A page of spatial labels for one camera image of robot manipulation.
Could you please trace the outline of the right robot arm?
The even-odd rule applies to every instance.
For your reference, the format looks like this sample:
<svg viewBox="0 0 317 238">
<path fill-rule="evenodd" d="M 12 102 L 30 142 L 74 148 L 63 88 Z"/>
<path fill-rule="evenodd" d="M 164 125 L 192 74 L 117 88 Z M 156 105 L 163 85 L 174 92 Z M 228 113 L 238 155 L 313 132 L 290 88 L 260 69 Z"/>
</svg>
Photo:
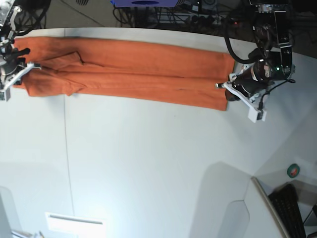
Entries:
<svg viewBox="0 0 317 238">
<path fill-rule="evenodd" d="M 0 91 L 4 93 L 35 67 L 26 63 L 29 48 L 19 50 L 15 38 L 41 25 L 51 5 L 50 0 L 2 0 L 0 2 Z"/>
</svg>

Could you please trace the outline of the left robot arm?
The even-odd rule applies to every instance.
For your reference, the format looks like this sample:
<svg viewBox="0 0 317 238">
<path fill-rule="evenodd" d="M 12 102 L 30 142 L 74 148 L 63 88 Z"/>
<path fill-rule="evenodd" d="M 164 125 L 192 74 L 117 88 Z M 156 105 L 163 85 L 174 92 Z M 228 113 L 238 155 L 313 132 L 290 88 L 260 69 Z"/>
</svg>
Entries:
<svg viewBox="0 0 317 238">
<path fill-rule="evenodd" d="M 285 10 L 287 5 L 286 0 L 251 0 L 248 5 L 230 11 L 223 22 L 228 52 L 243 65 L 243 69 L 215 86 L 225 89 L 228 101 L 243 101 L 257 120 L 264 117 L 264 100 L 275 88 L 296 82 L 292 79 L 295 66 Z M 229 26 L 234 19 L 246 20 L 251 27 L 256 48 L 247 59 L 237 56 L 230 42 Z"/>
</svg>

